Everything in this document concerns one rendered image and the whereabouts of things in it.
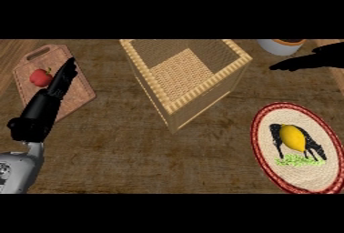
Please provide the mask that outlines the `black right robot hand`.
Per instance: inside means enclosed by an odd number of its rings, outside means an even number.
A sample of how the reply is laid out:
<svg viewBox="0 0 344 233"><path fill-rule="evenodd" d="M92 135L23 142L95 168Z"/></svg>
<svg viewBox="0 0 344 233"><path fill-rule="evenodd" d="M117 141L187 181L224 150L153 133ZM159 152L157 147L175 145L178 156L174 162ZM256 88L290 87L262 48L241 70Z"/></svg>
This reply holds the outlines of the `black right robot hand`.
<svg viewBox="0 0 344 233"><path fill-rule="evenodd" d="M289 58L272 64L268 69L292 72L318 67L344 68L344 42L315 47L311 55Z"/></svg>

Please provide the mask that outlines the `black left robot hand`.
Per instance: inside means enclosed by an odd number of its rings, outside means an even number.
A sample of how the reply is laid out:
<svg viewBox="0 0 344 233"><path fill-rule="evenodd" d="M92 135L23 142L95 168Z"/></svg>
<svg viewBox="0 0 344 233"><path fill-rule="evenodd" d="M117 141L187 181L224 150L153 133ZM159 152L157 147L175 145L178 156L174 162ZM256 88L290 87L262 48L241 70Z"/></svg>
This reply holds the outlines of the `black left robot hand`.
<svg viewBox="0 0 344 233"><path fill-rule="evenodd" d="M19 117L7 121L11 139L39 143L44 141L55 119L60 103L76 76L75 58L60 66L51 83L33 94Z"/></svg>

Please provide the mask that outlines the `yellow lemon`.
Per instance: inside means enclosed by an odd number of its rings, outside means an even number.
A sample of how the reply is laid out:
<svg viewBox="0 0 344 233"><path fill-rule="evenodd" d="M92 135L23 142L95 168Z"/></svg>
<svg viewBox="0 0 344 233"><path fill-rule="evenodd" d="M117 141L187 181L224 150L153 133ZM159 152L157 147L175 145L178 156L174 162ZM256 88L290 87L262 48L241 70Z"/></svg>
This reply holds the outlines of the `yellow lemon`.
<svg viewBox="0 0 344 233"><path fill-rule="evenodd" d="M305 137L301 130L292 125L281 125L278 130L278 137L284 146L299 152L305 151Z"/></svg>

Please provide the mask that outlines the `square wicker basket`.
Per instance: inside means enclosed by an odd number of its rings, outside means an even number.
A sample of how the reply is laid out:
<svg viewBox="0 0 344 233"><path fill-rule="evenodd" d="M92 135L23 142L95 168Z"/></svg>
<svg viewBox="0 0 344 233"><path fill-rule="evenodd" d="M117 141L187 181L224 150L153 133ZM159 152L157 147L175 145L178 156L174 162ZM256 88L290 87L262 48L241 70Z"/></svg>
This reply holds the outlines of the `square wicker basket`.
<svg viewBox="0 0 344 233"><path fill-rule="evenodd" d="M252 57L230 39L122 39L126 61L175 132L233 91Z"/></svg>

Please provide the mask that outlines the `oval placemat with cow print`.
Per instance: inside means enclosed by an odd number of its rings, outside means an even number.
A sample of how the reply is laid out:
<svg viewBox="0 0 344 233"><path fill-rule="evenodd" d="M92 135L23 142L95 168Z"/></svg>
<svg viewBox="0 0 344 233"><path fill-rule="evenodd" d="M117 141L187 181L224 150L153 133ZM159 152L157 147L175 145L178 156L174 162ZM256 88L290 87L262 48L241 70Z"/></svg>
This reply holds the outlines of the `oval placemat with cow print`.
<svg viewBox="0 0 344 233"><path fill-rule="evenodd" d="M317 152L303 153L284 145L275 147L270 125L293 125L308 133L321 146L326 159ZM344 146L321 118L302 106L274 102L261 108L249 129L250 147L270 180L289 193L334 194L344 188Z"/></svg>

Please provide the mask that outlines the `white pot with brown rim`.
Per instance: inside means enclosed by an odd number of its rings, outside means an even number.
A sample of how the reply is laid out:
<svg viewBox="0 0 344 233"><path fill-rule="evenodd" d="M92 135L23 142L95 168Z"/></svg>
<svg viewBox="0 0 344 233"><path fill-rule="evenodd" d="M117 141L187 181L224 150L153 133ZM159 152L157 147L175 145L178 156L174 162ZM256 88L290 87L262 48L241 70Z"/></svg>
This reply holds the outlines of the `white pot with brown rim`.
<svg viewBox="0 0 344 233"><path fill-rule="evenodd" d="M258 39L261 48L275 56L292 55L302 46L305 39Z"/></svg>

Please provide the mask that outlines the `red bell pepper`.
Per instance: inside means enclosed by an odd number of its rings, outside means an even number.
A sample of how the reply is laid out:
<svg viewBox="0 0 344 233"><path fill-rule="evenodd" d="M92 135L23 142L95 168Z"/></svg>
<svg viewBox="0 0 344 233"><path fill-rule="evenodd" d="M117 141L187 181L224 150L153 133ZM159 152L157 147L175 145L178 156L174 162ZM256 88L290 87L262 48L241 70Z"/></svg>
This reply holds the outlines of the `red bell pepper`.
<svg viewBox="0 0 344 233"><path fill-rule="evenodd" d="M29 82L38 87L47 86L51 82L51 70L36 69L29 76Z"/></svg>

